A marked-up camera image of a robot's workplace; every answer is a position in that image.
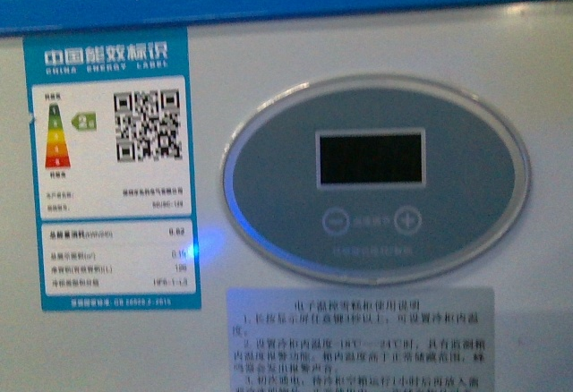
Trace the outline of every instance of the energy efficiency label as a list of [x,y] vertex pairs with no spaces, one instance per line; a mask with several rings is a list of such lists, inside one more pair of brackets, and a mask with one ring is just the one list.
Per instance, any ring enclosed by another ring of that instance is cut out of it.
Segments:
[[24,40],[42,308],[199,309],[186,30]]

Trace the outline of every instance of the plus button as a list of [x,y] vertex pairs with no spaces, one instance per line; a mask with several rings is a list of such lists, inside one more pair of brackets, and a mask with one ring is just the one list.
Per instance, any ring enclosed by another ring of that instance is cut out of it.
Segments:
[[403,235],[413,235],[422,226],[422,215],[416,207],[403,206],[394,214],[394,227]]

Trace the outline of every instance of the instruction sticker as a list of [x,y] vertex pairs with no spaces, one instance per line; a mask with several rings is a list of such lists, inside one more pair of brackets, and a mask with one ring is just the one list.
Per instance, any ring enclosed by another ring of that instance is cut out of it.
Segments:
[[491,289],[227,295],[232,392],[493,392]]

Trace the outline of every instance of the oval control panel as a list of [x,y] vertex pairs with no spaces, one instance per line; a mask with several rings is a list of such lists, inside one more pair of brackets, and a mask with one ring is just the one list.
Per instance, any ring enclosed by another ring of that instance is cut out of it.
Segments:
[[306,275],[379,285],[439,274],[505,234],[529,186],[512,126],[410,77],[305,83],[234,136],[223,189],[252,245]]

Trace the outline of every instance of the digital display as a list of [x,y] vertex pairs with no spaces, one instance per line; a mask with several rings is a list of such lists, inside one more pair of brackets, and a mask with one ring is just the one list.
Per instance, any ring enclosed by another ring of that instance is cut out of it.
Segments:
[[318,134],[320,186],[424,183],[423,130]]

